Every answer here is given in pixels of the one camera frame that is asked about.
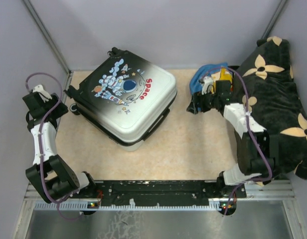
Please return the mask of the light blue Pikachu shirt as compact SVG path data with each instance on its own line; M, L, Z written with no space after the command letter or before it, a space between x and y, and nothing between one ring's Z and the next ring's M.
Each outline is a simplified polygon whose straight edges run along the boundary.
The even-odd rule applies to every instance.
M203 65L194 74L189 83L191 95L201 92L203 95L216 91L216 82L228 80L232 84L233 72L228 69L226 62Z

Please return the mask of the black suitcase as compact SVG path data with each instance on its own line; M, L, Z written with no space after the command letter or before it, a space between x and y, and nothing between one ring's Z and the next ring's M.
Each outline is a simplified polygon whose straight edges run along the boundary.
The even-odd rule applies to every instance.
M177 95L173 74L128 51L113 47L108 59L65 94L70 110L125 151L137 150L163 123Z

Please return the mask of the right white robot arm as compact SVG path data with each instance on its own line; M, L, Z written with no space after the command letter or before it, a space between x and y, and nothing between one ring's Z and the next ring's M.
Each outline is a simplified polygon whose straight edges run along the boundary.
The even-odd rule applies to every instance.
M217 177L217 193L228 197L238 185L255 182L270 183L279 165L278 137L269 134L251 115L251 98L239 102L233 95L229 80L213 81L209 77L191 80L191 101L187 111L192 114L216 109L233 126L237 163Z

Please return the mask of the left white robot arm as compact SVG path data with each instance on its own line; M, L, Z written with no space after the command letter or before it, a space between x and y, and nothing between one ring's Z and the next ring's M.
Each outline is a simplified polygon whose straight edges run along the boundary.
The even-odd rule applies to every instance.
M98 191L92 176L74 172L56 148L57 120L68 113L68 107L56 94L46 97L30 91L23 101L28 107L27 128L34 140L33 165L26 169L29 182L47 203L63 202L75 193L91 198Z

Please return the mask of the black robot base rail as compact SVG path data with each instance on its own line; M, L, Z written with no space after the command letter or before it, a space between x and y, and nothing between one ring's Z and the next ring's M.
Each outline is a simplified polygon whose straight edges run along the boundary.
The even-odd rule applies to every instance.
M208 206L214 198L228 198L233 186L215 180L104 180L74 199L100 199L102 206Z

